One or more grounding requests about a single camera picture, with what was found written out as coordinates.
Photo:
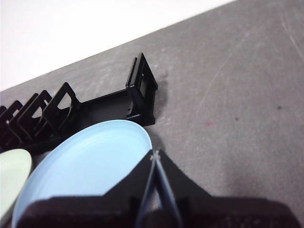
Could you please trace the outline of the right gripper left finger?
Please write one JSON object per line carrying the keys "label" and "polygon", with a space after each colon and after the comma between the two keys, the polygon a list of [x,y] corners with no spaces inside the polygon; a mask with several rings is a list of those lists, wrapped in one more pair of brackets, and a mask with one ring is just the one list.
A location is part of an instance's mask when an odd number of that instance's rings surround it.
{"label": "right gripper left finger", "polygon": [[140,228],[153,173],[150,150],[132,171],[103,195],[52,197],[31,203],[19,228]]}

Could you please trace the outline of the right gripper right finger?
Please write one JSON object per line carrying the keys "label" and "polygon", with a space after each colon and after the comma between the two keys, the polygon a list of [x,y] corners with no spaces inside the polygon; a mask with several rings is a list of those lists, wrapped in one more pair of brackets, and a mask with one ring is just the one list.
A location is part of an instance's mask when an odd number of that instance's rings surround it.
{"label": "right gripper right finger", "polygon": [[263,198],[218,197],[190,179],[162,150],[157,171],[166,203],[185,228],[295,228],[297,218],[285,204]]}

